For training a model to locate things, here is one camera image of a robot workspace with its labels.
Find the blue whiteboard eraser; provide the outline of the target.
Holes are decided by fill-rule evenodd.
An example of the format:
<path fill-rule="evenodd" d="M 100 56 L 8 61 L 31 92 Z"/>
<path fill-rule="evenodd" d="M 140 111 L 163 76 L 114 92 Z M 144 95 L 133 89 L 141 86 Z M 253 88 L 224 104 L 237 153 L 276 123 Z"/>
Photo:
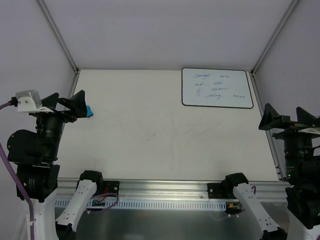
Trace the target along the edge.
<path fill-rule="evenodd" d="M 94 115 L 89 105 L 86 106 L 86 110 L 87 110 L 87 115 L 86 115 L 87 118 L 90 118 Z"/>

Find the white whiteboard black frame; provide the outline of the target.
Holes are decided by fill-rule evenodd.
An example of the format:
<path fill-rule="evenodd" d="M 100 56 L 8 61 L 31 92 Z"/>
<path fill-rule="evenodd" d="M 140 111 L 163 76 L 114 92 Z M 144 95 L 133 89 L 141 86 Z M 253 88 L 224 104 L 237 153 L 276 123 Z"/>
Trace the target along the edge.
<path fill-rule="evenodd" d="M 181 102 L 184 106 L 252 109 L 249 78 L 244 70 L 183 68 Z"/>

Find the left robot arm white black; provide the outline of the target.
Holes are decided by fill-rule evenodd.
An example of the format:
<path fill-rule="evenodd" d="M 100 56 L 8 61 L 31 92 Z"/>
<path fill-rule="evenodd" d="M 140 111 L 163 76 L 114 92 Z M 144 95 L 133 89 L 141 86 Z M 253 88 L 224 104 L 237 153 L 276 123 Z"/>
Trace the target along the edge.
<path fill-rule="evenodd" d="M 26 90 L 16 93 L 8 105 L 36 118 L 35 131 L 14 132 L 6 144 L 8 154 L 1 154 L 26 210 L 27 236 L 30 240 L 74 240 L 89 200 L 104 191 L 102 173 L 85 170 L 64 212 L 55 217 L 60 171 L 56 161 L 63 128 L 87 117 L 85 92 L 70 98 L 58 93 L 40 98 L 36 90 Z"/>

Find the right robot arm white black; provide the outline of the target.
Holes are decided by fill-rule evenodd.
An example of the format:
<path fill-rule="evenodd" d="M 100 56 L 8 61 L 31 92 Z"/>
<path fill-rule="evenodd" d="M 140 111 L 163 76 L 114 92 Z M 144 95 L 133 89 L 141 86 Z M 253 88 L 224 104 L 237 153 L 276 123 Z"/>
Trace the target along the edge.
<path fill-rule="evenodd" d="M 279 114 L 271 104 L 264 106 L 259 130 L 280 129 L 272 134 L 284 143 L 285 189 L 289 213 L 289 229 L 283 230 L 267 213 L 241 172 L 229 174 L 219 187 L 228 198 L 242 205 L 253 223 L 259 240 L 318 240 L 320 238 L 320 157 L 315 155 L 313 139 L 320 136 L 320 118 L 301 107 L 297 120 Z"/>

